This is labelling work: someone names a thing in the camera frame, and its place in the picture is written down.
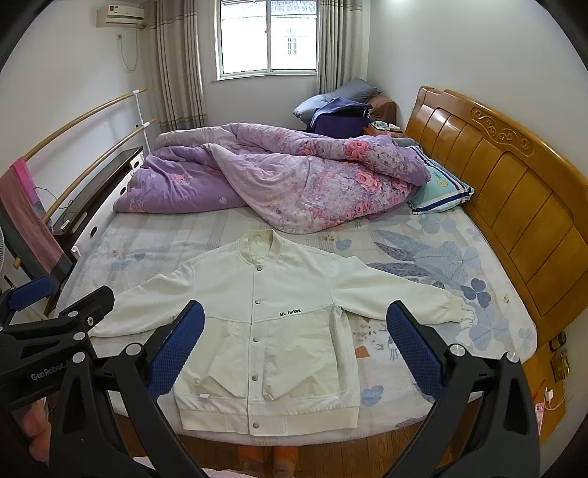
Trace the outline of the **person's left hand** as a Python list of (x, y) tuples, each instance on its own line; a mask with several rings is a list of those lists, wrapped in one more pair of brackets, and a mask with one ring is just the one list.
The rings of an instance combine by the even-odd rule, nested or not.
[(45, 402), (38, 400), (24, 415), (21, 428), (30, 440), (29, 452), (39, 461), (47, 463), (50, 455), (52, 425), (48, 419)]

